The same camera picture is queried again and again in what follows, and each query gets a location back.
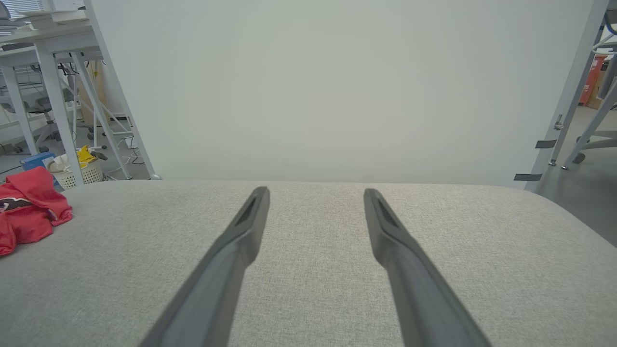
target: laundry basket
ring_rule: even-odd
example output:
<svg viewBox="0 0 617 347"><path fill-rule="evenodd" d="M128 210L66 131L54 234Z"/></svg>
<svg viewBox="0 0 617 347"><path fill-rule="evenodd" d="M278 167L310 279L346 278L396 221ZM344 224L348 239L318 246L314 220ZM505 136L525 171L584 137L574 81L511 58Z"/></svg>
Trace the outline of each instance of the laundry basket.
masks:
<svg viewBox="0 0 617 347"><path fill-rule="evenodd" d="M47 167L48 171L56 178L60 186L64 190L68 190L76 186L75 176L72 172L59 171L55 162L50 162ZM103 171L97 160L89 162L86 167L81 168L81 175L83 176L83 183L94 183L103 181Z"/></svg>

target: black tape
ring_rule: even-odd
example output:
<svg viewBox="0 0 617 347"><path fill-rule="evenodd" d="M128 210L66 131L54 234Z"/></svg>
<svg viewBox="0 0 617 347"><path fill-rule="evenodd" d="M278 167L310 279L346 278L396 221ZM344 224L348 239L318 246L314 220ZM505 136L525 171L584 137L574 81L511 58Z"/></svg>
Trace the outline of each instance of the black tape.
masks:
<svg viewBox="0 0 617 347"><path fill-rule="evenodd" d="M517 173L516 175L514 175L514 181L536 182L536 181L539 181L541 177L542 177L541 173L537 175L531 175L529 173L519 173L519 174Z"/></svg>
<svg viewBox="0 0 617 347"><path fill-rule="evenodd" d="M536 142L536 148L553 148L555 143L557 143L557 140L538 141Z"/></svg>

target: desk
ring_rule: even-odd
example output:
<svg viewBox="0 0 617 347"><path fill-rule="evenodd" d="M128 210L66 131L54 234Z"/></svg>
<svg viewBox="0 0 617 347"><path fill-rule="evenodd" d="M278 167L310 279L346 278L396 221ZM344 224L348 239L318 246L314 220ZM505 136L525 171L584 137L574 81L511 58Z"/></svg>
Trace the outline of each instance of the desk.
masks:
<svg viewBox="0 0 617 347"><path fill-rule="evenodd" d="M84 84L88 96L91 100L95 101L93 102L95 116L99 117L104 131L107 134L113 134L113 131L110 129L107 122L104 121L105 113L103 112L102 104L98 101L99 99L96 95L96 90L94 88L93 82L90 79L89 75L85 73L86 61L90 60L90 58L92 57L96 59L102 59L102 56L99 53L98 43L89 20L59 25L57 27L47 28L43 30L25 31L0 38L0 43L7 42L35 44L34 48L28 49L34 49L36 53L36 61L33 63L38 63L41 66L43 82L48 91L49 101L54 110L54 116L58 125L58 131L60 133L60 137L63 140L62 144L64 145L64 149L68 155L68 161L71 167L79 167L79 160L77 159L75 144L72 141L73 136L71 134L71 130L68 124L67 111L64 104L64 97L62 95L62 80L60 79L60 76L58 76L57 72L58 62L70 61L75 63L75 65L77 66L77 72L80 74L80 78ZM22 112L24 115L23 117L25 117L25 111L21 110L20 113ZM27 125L27 119L25 119L24 121L20 121L20 124L24 133L30 133L30 127L29 125ZM138 134L135 134L134 136L136 137L136 141L138 142L138 145L141 149L143 159L144 161L146 161L146 166L148 167L149 172L152 175L152 166L150 165L149 160L147 160L147 156L144 155L145 149L142 146L141 139ZM126 166L122 162L121 155L118 151L118 146L115 144L115 140L112 136L110 136L110 145L115 157L118 159L118 163L120 164L120 168L122 169L122 172L124 173L126 179L132 178L130 177L126 169ZM81 171L73 170L73 174L75 175L76 184L82 185L83 177L81 176Z"/></svg>
<svg viewBox="0 0 617 347"><path fill-rule="evenodd" d="M28 122L28 115L23 107L22 94L19 91L19 83L14 70L14 67L16 66L30 64L38 64L38 58L34 47L18 48L12 51L0 52L0 69L2 69L4 81L6 82L7 89L9 90L9 96L13 101L13 106L15 107L15 116L17 117L19 125L22 128L23 137L26 139L30 154L35 155L38 153L38 150L35 145L35 139L32 136L32 130L30 129L30 123Z"/></svg>

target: chair wheel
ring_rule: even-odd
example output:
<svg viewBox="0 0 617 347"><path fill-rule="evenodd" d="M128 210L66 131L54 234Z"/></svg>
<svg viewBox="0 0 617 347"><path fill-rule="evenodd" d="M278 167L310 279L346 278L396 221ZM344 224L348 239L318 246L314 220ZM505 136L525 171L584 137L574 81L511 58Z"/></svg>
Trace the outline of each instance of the chair wheel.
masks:
<svg viewBox="0 0 617 347"><path fill-rule="evenodd" d="M585 154L579 153L576 155L576 157L574 158L572 162L575 164L580 164L582 163L583 160L585 160Z"/></svg>

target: blue box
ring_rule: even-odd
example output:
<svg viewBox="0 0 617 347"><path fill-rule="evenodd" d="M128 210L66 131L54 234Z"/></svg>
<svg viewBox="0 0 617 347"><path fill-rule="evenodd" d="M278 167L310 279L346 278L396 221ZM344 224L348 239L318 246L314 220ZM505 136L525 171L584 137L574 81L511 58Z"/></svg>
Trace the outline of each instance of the blue box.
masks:
<svg viewBox="0 0 617 347"><path fill-rule="evenodd" d="M47 170L47 165L49 164L49 162L54 161L55 157L56 156L52 152L43 152L35 156L22 159L19 162L21 163L24 171L34 169L37 166L42 166L45 168L45 170ZM54 177L54 185L55 186L58 185L58 181L56 181L55 177Z"/></svg>

